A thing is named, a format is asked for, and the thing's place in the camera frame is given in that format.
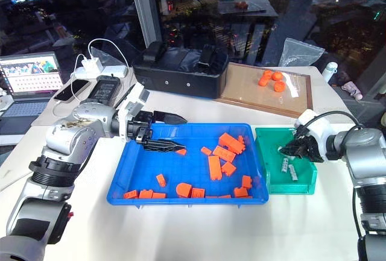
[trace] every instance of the wooden board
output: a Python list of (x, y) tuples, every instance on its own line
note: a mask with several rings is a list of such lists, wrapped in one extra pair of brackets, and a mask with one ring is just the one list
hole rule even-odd
[[(283, 92), (273, 90), (271, 80), (267, 86), (258, 85), (263, 68), (229, 63), (224, 92), (216, 101), (298, 118), (307, 108), (312, 109), (311, 78), (309, 75), (286, 73)], [(293, 92), (288, 85), (293, 85)]]

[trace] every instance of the laptop screen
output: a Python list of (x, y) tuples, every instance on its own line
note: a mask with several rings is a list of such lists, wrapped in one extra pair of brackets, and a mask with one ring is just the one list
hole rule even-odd
[(13, 96), (54, 93), (63, 85), (53, 52), (1, 57), (0, 71)]

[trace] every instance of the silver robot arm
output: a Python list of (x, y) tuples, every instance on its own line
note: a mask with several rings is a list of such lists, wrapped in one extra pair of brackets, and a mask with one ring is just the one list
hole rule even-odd
[(356, 124), (349, 131), (334, 133), (330, 123), (306, 110), (296, 121), (295, 139), (281, 149), (289, 156), (308, 157), (313, 162), (342, 159), (347, 163), (355, 195), (361, 200), (358, 255), (361, 261), (386, 260), (386, 141), (380, 130)]
[(72, 216), (66, 201), (100, 137), (120, 136), (126, 142), (133, 139), (144, 149), (161, 152), (185, 148), (172, 141), (151, 140), (150, 125), (155, 120), (186, 121), (173, 114), (141, 111), (148, 95), (137, 83), (120, 110), (84, 103), (51, 126), (42, 155), (29, 165), (33, 175), (8, 219), (7, 235), (0, 239), (0, 261), (42, 261), (46, 245), (60, 240)]

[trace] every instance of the green plastic tray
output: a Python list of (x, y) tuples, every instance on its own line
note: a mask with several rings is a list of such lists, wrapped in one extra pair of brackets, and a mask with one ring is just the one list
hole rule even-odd
[(308, 159), (289, 159), (299, 180), (292, 181), (289, 170), (282, 172), (284, 156), (277, 149), (293, 139), (293, 128), (257, 128), (256, 147), (269, 193), (313, 194), (318, 174), (314, 163)]

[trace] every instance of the blue plastic tray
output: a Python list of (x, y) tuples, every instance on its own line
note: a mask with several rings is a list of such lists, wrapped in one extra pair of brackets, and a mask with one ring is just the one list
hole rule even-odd
[[(107, 194), (112, 205), (154, 205), (154, 204), (263, 204), (268, 201), (268, 191), (262, 177), (252, 131), (247, 124), (153, 124), (152, 139), (171, 139), (184, 144), (188, 152), (181, 156), (175, 152), (159, 153), (145, 151), (135, 142), (126, 144), (122, 157)], [(232, 176), (223, 174), (220, 181), (209, 176), (207, 156), (200, 150), (203, 146), (213, 150), (223, 133), (237, 138), (244, 136), (245, 151), (237, 155), (233, 164), (237, 167)], [(163, 174), (166, 187), (160, 187), (156, 175)], [(233, 189), (241, 187), (243, 175), (253, 179), (249, 195), (253, 198), (233, 198)], [(232, 198), (179, 198), (176, 186), (189, 183), (192, 187), (205, 189), (205, 196), (231, 195)], [(137, 190), (152, 189), (166, 193), (166, 199), (123, 199), (123, 194)]]

